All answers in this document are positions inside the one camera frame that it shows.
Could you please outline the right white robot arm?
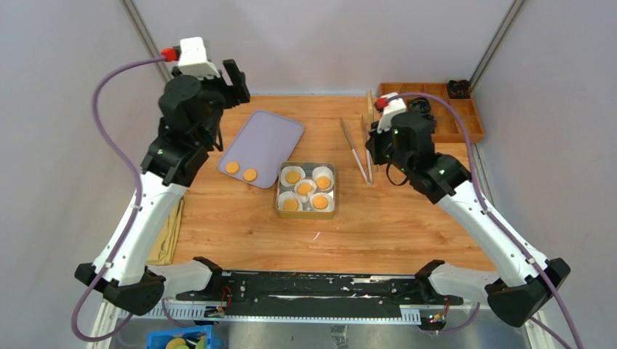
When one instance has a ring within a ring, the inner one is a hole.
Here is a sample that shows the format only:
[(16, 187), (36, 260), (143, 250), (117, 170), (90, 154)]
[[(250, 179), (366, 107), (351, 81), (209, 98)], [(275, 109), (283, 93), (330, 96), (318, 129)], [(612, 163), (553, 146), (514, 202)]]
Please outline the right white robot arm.
[(373, 122), (365, 143), (374, 164), (395, 167), (414, 190), (448, 213), (474, 239), (495, 272), (458, 268), (433, 260), (417, 273), (415, 293), (424, 303), (443, 295), (489, 305), (504, 323), (521, 327), (570, 275), (560, 257), (549, 259), (529, 244), (475, 191), (470, 171), (454, 156), (437, 152), (431, 122), (402, 112), (386, 127)]

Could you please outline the lavender plastic tray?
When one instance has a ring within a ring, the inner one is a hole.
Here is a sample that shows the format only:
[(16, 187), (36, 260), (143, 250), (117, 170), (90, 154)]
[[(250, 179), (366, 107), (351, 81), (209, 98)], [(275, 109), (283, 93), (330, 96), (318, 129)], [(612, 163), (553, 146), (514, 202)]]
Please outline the lavender plastic tray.
[[(294, 151), (305, 127), (299, 121), (278, 114), (257, 110), (244, 123), (218, 161), (218, 170), (242, 182), (246, 169), (255, 169), (256, 180), (247, 182), (268, 189), (279, 176), (280, 165)], [(228, 174), (225, 165), (235, 161), (240, 165), (236, 174)]]

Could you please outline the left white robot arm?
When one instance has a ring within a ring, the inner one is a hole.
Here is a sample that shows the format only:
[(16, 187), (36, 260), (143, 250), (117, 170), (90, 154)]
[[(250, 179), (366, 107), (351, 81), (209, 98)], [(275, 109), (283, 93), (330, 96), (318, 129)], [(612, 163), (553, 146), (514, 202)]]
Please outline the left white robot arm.
[(205, 300), (223, 291), (222, 270), (195, 257), (176, 265), (152, 266), (147, 259), (172, 209), (191, 186), (211, 151), (223, 148), (223, 112), (248, 103), (246, 77), (236, 62), (224, 60), (227, 77), (200, 79), (174, 67), (159, 98), (162, 113), (154, 141), (138, 167), (130, 167), (135, 194), (108, 246), (75, 277), (89, 290), (136, 316), (160, 300), (197, 292)]

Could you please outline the gold square cookie tin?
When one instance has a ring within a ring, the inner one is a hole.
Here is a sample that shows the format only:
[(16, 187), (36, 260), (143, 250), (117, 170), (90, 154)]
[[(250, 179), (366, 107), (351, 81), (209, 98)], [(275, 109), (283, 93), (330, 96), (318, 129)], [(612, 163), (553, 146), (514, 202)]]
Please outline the gold square cookie tin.
[(281, 218), (330, 220), (337, 209), (335, 166), (287, 161), (280, 166), (274, 208)]

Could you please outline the silver square tin lid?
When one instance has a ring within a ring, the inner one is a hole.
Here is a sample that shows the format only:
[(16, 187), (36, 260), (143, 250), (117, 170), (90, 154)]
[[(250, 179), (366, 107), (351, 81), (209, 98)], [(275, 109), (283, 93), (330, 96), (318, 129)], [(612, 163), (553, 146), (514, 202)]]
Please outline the silver square tin lid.
[(366, 99), (367, 99), (367, 125), (370, 126), (375, 121), (373, 92), (370, 89), (366, 91)]

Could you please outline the metal kitchen tongs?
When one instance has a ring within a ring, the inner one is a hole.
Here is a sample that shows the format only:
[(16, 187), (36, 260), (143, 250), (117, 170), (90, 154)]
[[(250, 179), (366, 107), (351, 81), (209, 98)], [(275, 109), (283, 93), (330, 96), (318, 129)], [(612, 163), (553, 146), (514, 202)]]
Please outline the metal kitchen tongs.
[(360, 146), (354, 141), (351, 127), (348, 126), (346, 120), (340, 117), (339, 124), (365, 185), (372, 186), (374, 183), (372, 158), (370, 152), (365, 148), (365, 142), (368, 141), (367, 131), (369, 130), (365, 117), (360, 116), (359, 121), (359, 127), (362, 133), (362, 144)]

